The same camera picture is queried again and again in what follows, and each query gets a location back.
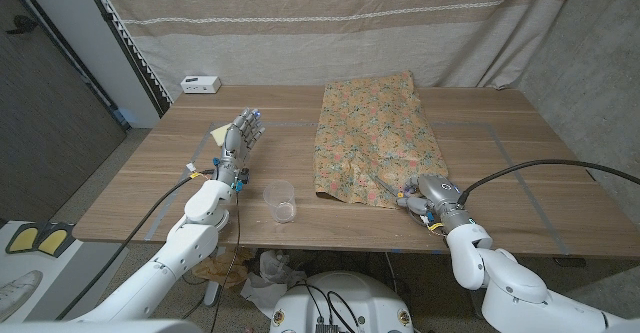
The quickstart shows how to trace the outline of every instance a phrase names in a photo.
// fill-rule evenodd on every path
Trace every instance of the gray floor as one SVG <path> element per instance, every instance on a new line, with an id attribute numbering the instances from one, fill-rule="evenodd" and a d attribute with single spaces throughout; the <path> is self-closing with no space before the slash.
<path id="1" fill-rule="evenodd" d="M 149 130 L 130 131 L 125 141 L 87 180 L 54 217 L 57 221 L 77 222 L 111 181 Z M 130 253 L 107 288 L 112 292 L 159 249 L 153 244 L 132 244 Z M 307 262 L 308 274 L 347 269 L 368 273 L 387 280 L 386 265 L 380 253 L 333 253 L 291 251 L 293 263 Z M 619 315 L 640 317 L 640 262 L 621 260 L 587 260 L 586 268 L 563 268 L 549 258 L 519 258 L 538 273 L 548 287 L 559 293 Z M 410 304 L 414 326 L 421 332 L 494 332 L 485 321 L 474 315 L 468 292 L 455 282 L 447 255 L 391 254 L 396 275 L 403 281 L 399 289 Z M 188 277 L 192 282 L 196 278 Z M 269 330 L 268 319 L 252 303 L 239 296 L 239 287 L 223 293 L 216 332 L 256 332 Z M 204 285 L 178 282 L 154 313 L 156 318 L 179 319 L 202 297 Z M 189 319 L 209 331 L 214 309 L 198 308 Z"/>

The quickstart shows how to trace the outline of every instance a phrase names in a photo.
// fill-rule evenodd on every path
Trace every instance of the yellow floral fabric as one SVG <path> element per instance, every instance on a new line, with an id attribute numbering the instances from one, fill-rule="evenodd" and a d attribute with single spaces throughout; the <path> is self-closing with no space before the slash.
<path id="1" fill-rule="evenodd" d="M 396 197 L 375 175 L 398 189 L 412 175 L 448 175 L 411 72 L 326 85 L 314 171 L 316 192 L 387 208 Z"/>

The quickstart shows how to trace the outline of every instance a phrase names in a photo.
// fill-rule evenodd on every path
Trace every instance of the plastic cup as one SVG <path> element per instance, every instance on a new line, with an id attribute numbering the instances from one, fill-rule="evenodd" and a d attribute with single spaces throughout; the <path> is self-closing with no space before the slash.
<path id="1" fill-rule="evenodd" d="M 283 180 L 274 181 L 264 189 L 263 197 L 276 222 L 287 223 L 295 218 L 296 197 L 291 183 Z"/>

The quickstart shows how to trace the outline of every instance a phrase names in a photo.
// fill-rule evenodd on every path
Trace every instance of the wire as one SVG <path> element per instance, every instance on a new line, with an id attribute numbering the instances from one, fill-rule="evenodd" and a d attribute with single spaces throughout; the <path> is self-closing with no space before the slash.
<path id="1" fill-rule="evenodd" d="M 184 275 L 182 276 L 182 280 L 183 280 L 185 283 L 187 283 L 188 285 L 201 285 L 201 284 L 204 284 L 204 283 L 206 283 L 206 282 L 208 282 L 208 281 L 209 281 L 208 279 L 203 279 L 201 282 L 197 282 L 197 283 L 195 283 L 195 282 L 189 282 L 189 281 L 187 280 L 187 278 L 185 278 L 185 277 L 184 277 Z"/>
<path id="2" fill-rule="evenodd" d="M 434 229 L 440 228 L 440 227 L 444 227 L 444 224 L 442 224 L 442 223 L 434 223 L 434 224 L 428 226 L 427 228 L 429 228 L 429 230 L 433 232 Z"/>
<path id="3" fill-rule="evenodd" d="M 305 287 L 307 287 L 307 289 L 313 288 L 313 289 L 317 290 L 318 292 L 320 292 L 320 294 L 322 294 L 322 297 L 324 297 L 324 300 L 327 302 L 327 308 L 329 309 L 329 324 L 333 324 L 333 314 L 331 313 L 331 307 L 329 306 L 329 298 L 327 298 L 327 295 L 324 294 L 324 292 L 320 288 L 318 288 L 316 286 L 313 286 L 311 284 L 307 284 L 306 282 L 305 283 L 297 283 L 297 284 L 293 285 L 291 288 L 293 289 L 295 287 L 301 287 L 301 286 L 305 286 Z"/>
<path id="4" fill-rule="evenodd" d="M 209 177 L 207 177 L 206 175 L 204 175 L 204 174 L 202 174 L 202 173 L 200 173 L 200 172 L 193 172 L 193 173 L 191 173 L 190 177 L 191 177 L 191 178 L 195 178 L 195 177 L 202 177 L 202 178 L 204 178 L 205 180 L 209 180 Z"/>
<path id="5" fill-rule="evenodd" d="M 438 227 L 430 226 L 430 225 L 428 225 L 428 224 L 426 224 L 426 223 L 424 223 L 424 222 L 420 221 L 418 218 L 416 218 L 416 215 L 415 215 L 413 212 L 411 212 L 411 210 L 409 209 L 409 207 L 407 207 L 407 214 L 409 214 L 409 217 L 411 217 L 411 219 L 412 219 L 414 222 L 416 222 L 417 224 L 419 224 L 419 225 L 421 225 L 421 226 L 423 226 L 423 227 L 427 227 L 427 228 L 429 228 L 429 233 L 431 233 L 431 234 L 433 234 L 433 235 L 437 235 L 438 237 L 446 237 L 446 236 L 447 236 L 446 234 L 442 234 L 442 233 L 438 233 L 438 232 L 436 232 L 436 231 L 435 231 L 435 229 L 436 229 L 436 228 L 438 228 Z"/>
<path id="6" fill-rule="evenodd" d="M 499 172 L 496 172 L 490 176 L 487 176 L 485 178 L 480 179 L 479 181 L 473 183 L 472 185 L 469 186 L 469 188 L 465 189 L 464 192 L 462 192 L 462 195 L 460 195 L 460 198 L 458 198 L 458 204 L 461 206 L 464 206 L 464 204 L 467 202 L 467 198 L 469 197 L 469 193 L 471 193 L 472 190 L 478 188 L 479 186 L 492 181 L 498 177 L 501 177 L 505 174 L 517 171 L 519 169 L 522 168 L 527 168 L 527 167 L 531 167 L 534 165 L 541 165 L 541 164 L 551 164 L 551 165 L 571 165 L 571 166 L 578 166 L 578 167 L 586 167 L 586 168 L 591 168 L 591 169 L 596 169 L 596 170 L 600 170 L 603 172 L 607 172 L 607 173 L 611 173 L 613 175 L 617 175 L 620 178 L 624 178 L 628 181 L 631 181 L 635 184 L 640 185 L 640 178 L 634 177 L 630 174 L 621 172 L 617 169 L 613 169 L 613 168 L 609 168 L 600 164 L 595 164 L 595 163 L 587 163 L 587 162 L 582 162 L 582 161 L 575 161 L 575 160 L 566 160 L 566 159 L 539 159 L 539 160 L 533 160 L 533 161 L 528 161 L 528 162 L 524 162 L 524 163 L 520 163 L 520 164 L 516 164 L 514 166 L 511 166 L 507 169 L 503 169 Z"/>
<path id="7" fill-rule="evenodd" d="M 336 307 L 333 306 L 333 303 L 331 303 L 331 294 L 335 295 L 336 297 L 338 297 L 338 299 L 340 299 L 342 301 L 342 304 L 344 304 L 345 307 L 347 307 L 347 309 L 349 310 L 349 313 L 351 313 L 351 317 L 353 317 L 353 321 L 356 322 L 356 328 L 360 328 L 360 324 L 358 323 L 358 319 L 356 319 L 356 315 L 353 314 L 353 311 L 351 310 L 351 307 L 349 307 L 349 304 L 347 304 L 347 302 L 342 299 L 342 297 L 334 292 L 334 291 L 329 291 L 327 292 L 327 303 L 329 303 L 329 308 L 331 308 L 333 310 L 333 312 L 336 314 L 336 317 L 338 317 L 338 319 L 340 319 L 340 322 L 342 322 L 342 324 L 344 324 L 344 327 L 347 328 L 347 330 L 351 333 L 356 333 L 353 328 L 351 328 L 351 326 L 349 326 L 347 324 L 347 322 L 344 320 L 344 318 L 342 318 L 342 316 L 340 315 L 340 313 L 338 312 L 338 310 L 336 309 Z"/>
<path id="8" fill-rule="evenodd" d="M 227 278 L 229 278 L 229 273 L 231 273 L 231 268 L 233 268 L 233 263 L 235 263 L 236 258 L 238 257 L 238 247 L 240 247 L 240 207 L 238 206 L 238 196 L 240 192 L 236 193 L 236 210 L 237 210 L 237 220 L 238 220 L 238 239 L 236 241 L 236 249 L 233 252 L 233 259 L 231 260 L 231 264 L 229 264 L 229 269 L 227 269 L 227 274 L 224 276 L 224 281 L 222 282 L 222 287 L 220 289 L 224 289 L 224 286 L 227 284 Z M 218 302 L 216 303 L 216 314 L 213 316 L 213 323 L 211 323 L 211 333 L 213 333 L 213 328 L 216 326 L 216 321 L 218 320 L 218 312 L 220 311 L 220 302 L 222 301 L 222 294 L 218 297 Z"/>
<path id="9" fill-rule="evenodd" d="M 393 290 L 398 293 L 398 284 L 396 283 L 396 274 L 393 272 L 393 266 L 391 265 L 391 260 L 389 259 L 389 253 L 384 252 L 385 258 L 387 258 L 387 264 L 389 265 L 389 270 L 391 271 L 391 279 L 393 280 Z"/>
<path id="10" fill-rule="evenodd" d="M 189 318 L 189 316 L 196 311 L 196 309 L 198 309 L 198 307 L 200 307 L 200 304 L 202 304 L 202 302 L 204 302 L 204 296 L 202 296 L 202 298 L 200 298 L 200 300 L 198 301 L 198 303 L 196 303 L 196 305 L 193 306 L 193 308 L 189 309 L 189 311 L 187 313 L 185 313 L 182 316 L 182 319 L 187 319 Z"/>
<path id="11" fill-rule="evenodd" d="M 200 173 L 202 174 L 211 174 L 212 173 L 212 169 L 208 169 L 208 170 L 204 170 Z M 175 186 L 173 186 L 173 188 L 169 189 L 165 194 L 162 195 L 162 197 L 160 197 L 160 199 L 158 199 L 156 201 L 156 203 L 151 207 L 151 209 L 149 209 L 149 211 L 147 212 L 147 214 L 144 215 L 144 217 L 142 217 L 142 219 L 140 220 L 140 223 L 138 223 L 138 225 L 131 231 L 131 233 L 129 233 L 129 236 L 127 237 L 127 239 L 124 240 L 124 242 L 122 242 L 122 244 L 120 244 L 120 247 L 118 247 L 118 249 L 115 251 L 115 253 L 113 253 L 113 255 L 111 256 L 111 258 L 109 258 L 109 260 L 107 261 L 107 263 L 104 265 L 104 267 L 102 267 L 102 269 L 98 272 L 98 274 L 89 282 L 89 284 L 87 284 L 86 287 L 84 287 L 84 289 L 71 301 L 71 303 L 69 303 L 67 305 L 67 307 L 58 315 L 58 317 L 56 317 L 56 320 L 61 320 L 64 318 L 64 316 L 66 316 L 72 309 L 73 307 L 76 306 L 76 304 L 78 304 L 78 302 L 82 299 L 82 297 L 85 296 L 85 294 L 87 294 L 87 292 L 93 288 L 93 286 L 98 282 L 98 280 L 100 280 L 100 278 L 102 278 L 102 276 L 104 275 L 104 273 L 109 269 L 109 267 L 111 266 L 111 264 L 113 264 L 113 262 L 118 259 L 118 256 L 120 255 L 120 253 L 122 253 L 122 251 L 127 247 L 127 245 L 129 244 L 129 242 L 131 242 L 131 240 L 133 239 L 133 237 L 136 235 L 136 233 L 138 233 L 138 231 L 140 230 L 140 228 L 142 228 L 142 225 L 144 225 L 144 223 L 147 221 L 147 219 L 149 219 L 149 217 L 151 216 L 151 214 L 153 214 L 153 212 L 156 210 L 156 208 L 158 208 L 158 206 L 165 200 L 167 199 L 167 197 L 175 192 L 178 188 L 182 187 L 185 183 L 187 183 L 188 181 L 190 181 L 191 177 L 187 177 L 183 180 L 181 180 L 180 182 L 178 182 L 178 184 L 176 184 Z"/>
<path id="12" fill-rule="evenodd" d="M 311 288 L 309 288 L 308 285 L 305 285 L 305 287 L 307 287 L 307 291 L 309 291 L 309 295 L 311 296 L 311 299 L 313 299 L 313 304 L 316 305 L 316 309 L 318 310 L 318 315 L 320 316 L 320 319 L 322 319 L 322 321 L 324 322 L 324 317 L 322 316 L 322 312 L 320 312 L 320 307 L 318 307 L 318 302 L 316 302 L 316 298 L 313 296 L 313 294 L 311 294 Z"/>

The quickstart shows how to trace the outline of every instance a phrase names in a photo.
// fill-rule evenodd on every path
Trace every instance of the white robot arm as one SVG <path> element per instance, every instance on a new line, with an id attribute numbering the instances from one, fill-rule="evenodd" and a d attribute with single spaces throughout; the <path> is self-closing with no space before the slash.
<path id="1" fill-rule="evenodd" d="M 113 294 L 77 322 L 105 322 L 147 318 L 173 284 L 193 266 L 212 254 L 218 231 L 229 221 L 229 211 L 219 207 L 230 201 L 233 190 L 248 179 L 244 168 L 249 152 L 264 133 L 260 112 L 245 109 L 228 128 L 217 167 L 217 179 L 207 180 L 185 205 L 185 214 L 171 228 L 167 242 Z"/>
<path id="2" fill-rule="evenodd" d="M 486 288 L 484 318 L 501 332 L 603 332 L 624 319 L 547 289 L 534 272 L 509 252 L 491 250 L 493 240 L 458 205 L 459 189 L 441 175 L 412 177 L 424 198 L 400 198 L 418 214 L 433 212 L 444 226 L 453 273 L 467 289 Z"/>

